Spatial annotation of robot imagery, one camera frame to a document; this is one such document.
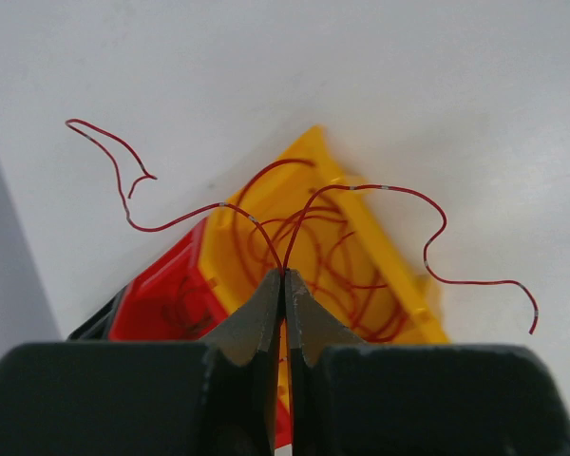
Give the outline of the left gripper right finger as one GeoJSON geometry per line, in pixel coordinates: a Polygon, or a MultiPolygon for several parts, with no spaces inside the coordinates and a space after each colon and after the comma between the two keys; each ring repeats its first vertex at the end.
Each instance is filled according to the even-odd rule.
{"type": "Polygon", "coordinates": [[[379,345],[284,276],[296,455],[570,455],[548,368],[510,345],[379,345]]]}

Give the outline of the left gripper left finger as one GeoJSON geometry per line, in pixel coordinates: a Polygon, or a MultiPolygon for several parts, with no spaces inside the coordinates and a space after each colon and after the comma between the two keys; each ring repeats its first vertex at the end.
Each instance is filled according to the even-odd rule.
{"type": "Polygon", "coordinates": [[[271,455],[281,276],[193,342],[18,346],[0,359],[0,455],[271,455]]]}

